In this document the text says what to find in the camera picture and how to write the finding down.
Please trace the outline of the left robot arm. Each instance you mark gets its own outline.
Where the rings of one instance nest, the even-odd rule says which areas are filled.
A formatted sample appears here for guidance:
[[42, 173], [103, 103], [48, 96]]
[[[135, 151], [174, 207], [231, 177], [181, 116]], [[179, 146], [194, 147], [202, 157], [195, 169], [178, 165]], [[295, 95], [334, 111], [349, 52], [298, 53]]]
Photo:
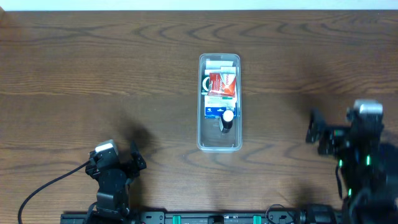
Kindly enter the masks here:
[[84, 223], [130, 223], [136, 219], [136, 213], [130, 209], [129, 187], [146, 162], [137, 145], [130, 145], [130, 158], [121, 162], [115, 142], [110, 139], [102, 142], [90, 152], [85, 172], [96, 180], [99, 189], [97, 201], [93, 203], [84, 219]]

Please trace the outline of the dark bottle white cap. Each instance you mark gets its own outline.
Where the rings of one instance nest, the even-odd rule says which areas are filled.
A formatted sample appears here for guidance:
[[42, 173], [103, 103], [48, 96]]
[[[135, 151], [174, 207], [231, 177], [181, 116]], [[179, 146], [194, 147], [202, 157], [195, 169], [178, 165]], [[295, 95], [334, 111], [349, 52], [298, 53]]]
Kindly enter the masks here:
[[219, 128], [222, 133], [230, 132], [233, 126], [234, 113], [231, 110], [226, 110], [219, 119]]

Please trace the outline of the white green medicine box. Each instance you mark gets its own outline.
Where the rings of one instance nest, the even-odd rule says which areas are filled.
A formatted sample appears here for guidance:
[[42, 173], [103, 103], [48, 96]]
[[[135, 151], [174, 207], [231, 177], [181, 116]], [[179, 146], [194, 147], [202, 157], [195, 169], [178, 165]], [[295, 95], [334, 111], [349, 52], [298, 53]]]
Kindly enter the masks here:
[[237, 69], [236, 69], [236, 67], [220, 67], [220, 73], [221, 74], [236, 75], [237, 74]]

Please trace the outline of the green square box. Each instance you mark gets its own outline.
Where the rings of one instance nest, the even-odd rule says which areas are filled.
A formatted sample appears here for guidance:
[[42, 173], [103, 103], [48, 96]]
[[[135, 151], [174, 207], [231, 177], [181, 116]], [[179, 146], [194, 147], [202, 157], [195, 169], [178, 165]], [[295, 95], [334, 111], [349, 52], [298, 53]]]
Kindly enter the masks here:
[[210, 86], [210, 77], [209, 76], [204, 76], [201, 81], [201, 94], [202, 95], [207, 95], [209, 92], [209, 86]]

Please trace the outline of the red Panadol box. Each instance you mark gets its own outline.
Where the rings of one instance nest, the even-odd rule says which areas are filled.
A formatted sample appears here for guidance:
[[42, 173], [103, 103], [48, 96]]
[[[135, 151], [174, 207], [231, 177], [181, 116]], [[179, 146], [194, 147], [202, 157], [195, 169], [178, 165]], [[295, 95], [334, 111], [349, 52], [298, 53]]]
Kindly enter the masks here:
[[210, 73], [210, 96], [234, 96], [236, 92], [236, 75], [230, 73]]

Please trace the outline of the blue medicine box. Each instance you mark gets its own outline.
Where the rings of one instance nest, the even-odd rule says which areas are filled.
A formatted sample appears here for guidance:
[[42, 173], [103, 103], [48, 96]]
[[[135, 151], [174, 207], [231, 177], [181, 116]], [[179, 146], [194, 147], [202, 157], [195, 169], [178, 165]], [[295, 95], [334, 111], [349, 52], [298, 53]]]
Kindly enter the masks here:
[[205, 96], [205, 118], [219, 118], [225, 111], [230, 110], [236, 114], [237, 98], [230, 96]]

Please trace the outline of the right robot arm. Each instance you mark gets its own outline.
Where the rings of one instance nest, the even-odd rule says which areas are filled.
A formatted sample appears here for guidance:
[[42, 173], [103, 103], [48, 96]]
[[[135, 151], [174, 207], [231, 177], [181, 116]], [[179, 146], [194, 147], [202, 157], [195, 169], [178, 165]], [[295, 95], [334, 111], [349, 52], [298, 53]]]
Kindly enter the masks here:
[[348, 126], [329, 125], [313, 109], [307, 143], [337, 161], [338, 189], [346, 188], [343, 223], [397, 224], [397, 147], [381, 142], [383, 113], [352, 108]]

